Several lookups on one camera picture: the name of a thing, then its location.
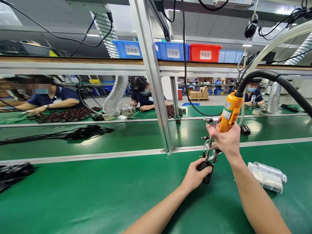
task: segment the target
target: cardboard box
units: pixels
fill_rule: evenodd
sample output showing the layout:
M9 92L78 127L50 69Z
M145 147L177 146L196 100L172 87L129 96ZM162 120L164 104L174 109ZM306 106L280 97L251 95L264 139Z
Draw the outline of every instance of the cardboard box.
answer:
M197 92L191 91L190 98L196 98L196 97L197 97Z
M196 92L196 98L202 98L202 92Z
M203 98L208 98L208 90L207 90L207 93L205 92L205 93L202 93L202 97Z
M203 86L200 88L202 93L208 93L208 86Z
M193 88L188 88L188 95L190 96L191 95L191 92L194 91Z

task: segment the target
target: flexible duct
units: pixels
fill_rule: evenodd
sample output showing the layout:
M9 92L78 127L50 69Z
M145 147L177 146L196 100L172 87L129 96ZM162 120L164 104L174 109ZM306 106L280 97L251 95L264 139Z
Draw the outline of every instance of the flexible duct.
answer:
M106 13L95 12L95 15L95 25L97 30L99 30L101 35L104 36L108 33L111 22ZM119 54L116 46L111 42L112 40L118 40L114 28L112 28L111 33L104 40L104 44L106 45L110 57L116 59L119 58ZM117 105L119 100L123 97L128 84L129 80L127 76L116 76L114 87L103 103L103 112L105 114L108 116L120 115L120 110L117 109Z
M303 42L303 44L296 50L296 52L291 56L296 56L298 54L301 54L307 50L312 48L312 33L306 38L306 40ZM302 54L298 57L291 58L286 61L285 65L296 65L306 54ZM279 113L279 103L280 103L280 91L282 86L277 83L273 82L270 96L269 96L269 102L267 106L267 111L270 114L278 114Z

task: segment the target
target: blue crate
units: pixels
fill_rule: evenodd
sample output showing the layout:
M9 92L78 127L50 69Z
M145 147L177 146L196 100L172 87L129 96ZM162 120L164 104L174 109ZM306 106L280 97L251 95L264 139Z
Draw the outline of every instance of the blue crate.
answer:
M220 50L220 63L239 63L244 51L241 50Z
M201 104L200 103L192 103L194 106L200 106ZM190 104L189 102L185 102L183 103L182 106L191 106L192 104Z
M184 61L183 43L155 42L155 45L157 58L162 60ZM189 44L185 44L185 53L186 60L189 61Z
M111 41L116 45L119 57L122 59L141 59L142 53L139 42L135 41Z
M220 95L221 94L221 89L215 89L214 94L215 95Z

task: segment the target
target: red plastic bin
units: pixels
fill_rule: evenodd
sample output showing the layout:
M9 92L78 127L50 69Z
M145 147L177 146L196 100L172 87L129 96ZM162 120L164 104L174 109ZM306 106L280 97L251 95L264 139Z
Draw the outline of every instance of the red plastic bin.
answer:
M190 44L190 61L218 62L221 45Z

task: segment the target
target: wire bundle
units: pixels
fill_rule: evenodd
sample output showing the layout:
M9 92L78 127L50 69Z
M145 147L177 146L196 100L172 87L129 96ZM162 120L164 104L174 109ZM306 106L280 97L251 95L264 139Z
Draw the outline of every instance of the wire bundle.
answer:
M267 41L271 41L274 38L276 38L284 29L289 28L293 23L297 22L301 18L310 19L312 17L312 7L307 8L307 0L305 0L305 6L303 5L304 0L301 2L301 8L294 9L290 15L285 17L282 21L280 21L270 32L263 34L262 33L262 27L259 27L258 34L259 36L263 37ZM269 35L271 32L273 32L281 23L287 20L287 25L285 28L283 28L275 37L271 39L265 38L265 36Z
M0 145L7 145L13 143L24 143L31 142L37 140L45 140L45 139L61 139L61 140L79 140L91 137L98 137L104 135L105 133L113 132L113 128L100 127L98 125L87 125L86 127L75 128L73 130L62 131L52 134L42 134L42 135L34 135L27 136L16 139L7 139L4 141L0 141Z
M297 107L290 107L290 105L286 105L286 104L282 104L280 106L280 110L287 110L287 111L296 112L296 113L306 113L303 110L298 110Z

